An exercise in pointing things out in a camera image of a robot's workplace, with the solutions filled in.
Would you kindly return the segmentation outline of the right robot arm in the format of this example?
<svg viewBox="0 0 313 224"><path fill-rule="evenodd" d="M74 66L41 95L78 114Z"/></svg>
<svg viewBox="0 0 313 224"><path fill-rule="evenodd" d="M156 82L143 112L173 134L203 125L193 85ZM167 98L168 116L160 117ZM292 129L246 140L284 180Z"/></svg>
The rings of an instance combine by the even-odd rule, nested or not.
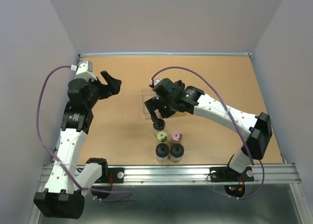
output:
<svg viewBox="0 0 313 224"><path fill-rule="evenodd" d="M254 115L242 112L215 100L201 89L185 86L181 80L172 82L163 78L151 81L150 88L155 96L145 101L145 106L155 129L163 129L164 120L176 112L187 112L212 120L243 137L241 149L231 157L225 168L228 179L236 180L251 161L263 159L273 134L271 118L267 113Z"/></svg>

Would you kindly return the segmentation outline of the yellow cap bottle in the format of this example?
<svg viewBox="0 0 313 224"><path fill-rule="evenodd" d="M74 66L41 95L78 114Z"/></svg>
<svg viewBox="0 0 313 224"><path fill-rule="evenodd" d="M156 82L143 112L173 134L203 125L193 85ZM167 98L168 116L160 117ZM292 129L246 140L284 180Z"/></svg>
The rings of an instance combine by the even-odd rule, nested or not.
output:
<svg viewBox="0 0 313 224"><path fill-rule="evenodd" d="M156 137L162 143L165 143L168 139L168 135L165 131L158 132Z"/></svg>

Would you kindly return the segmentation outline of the black cap bottle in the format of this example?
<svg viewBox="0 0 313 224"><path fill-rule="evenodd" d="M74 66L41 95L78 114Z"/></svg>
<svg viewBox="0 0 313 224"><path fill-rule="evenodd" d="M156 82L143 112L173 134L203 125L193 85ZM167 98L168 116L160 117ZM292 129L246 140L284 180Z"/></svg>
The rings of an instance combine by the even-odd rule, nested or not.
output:
<svg viewBox="0 0 313 224"><path fill-rule="evenodd" d="M156 123L153 123L153 135L157 137L159 132L164 131L165 129L165 121L163 119L159 119Z"/></svg>
<svg viewBox="0 0 313 224"><path fill-rule="evenodd" d="M175 143L170 148L170 160L174 163L181 161L184 155L184 146L180 143Z"/></svg>
<svg viewBox="0 0 313 224"><path fill-rule="evenodd" d="M165 162L170 154L170 148L166 143L159 143L156 146L156 159L158 162Z"/></svg>

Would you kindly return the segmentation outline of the pink cap bottle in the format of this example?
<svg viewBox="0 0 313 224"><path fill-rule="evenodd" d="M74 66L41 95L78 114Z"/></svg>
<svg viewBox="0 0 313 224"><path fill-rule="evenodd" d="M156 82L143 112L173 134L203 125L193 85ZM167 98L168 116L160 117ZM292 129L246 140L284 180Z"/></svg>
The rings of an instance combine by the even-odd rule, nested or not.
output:
<svg viewBox="0 0 313 224"><path fill-rule="evenodd" d="M171 137L170 137L170 143L175 144L175 143L180 143L182 140L182 133L179 131L173 132Z"/></svg>

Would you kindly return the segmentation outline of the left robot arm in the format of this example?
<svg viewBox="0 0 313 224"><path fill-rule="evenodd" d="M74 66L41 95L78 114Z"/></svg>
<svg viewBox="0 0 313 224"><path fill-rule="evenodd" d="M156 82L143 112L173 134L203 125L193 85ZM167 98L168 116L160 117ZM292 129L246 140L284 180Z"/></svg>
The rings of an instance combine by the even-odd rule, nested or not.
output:
<svg viewBox="0 0 313 224"><path fill-rule="evenodd" d="M105 181L109 176L104 158L90 158L82 172L75 177L82 146L93 120L92 108L98 100L120 92L121 80L101 72L106 84L89 74L76 76L68 84L66 104L59 139L59 147L53 154L55 162L42 192L36 192L34 204L45 217L78 219L81 217L85 196L93 184Z"/></svg>

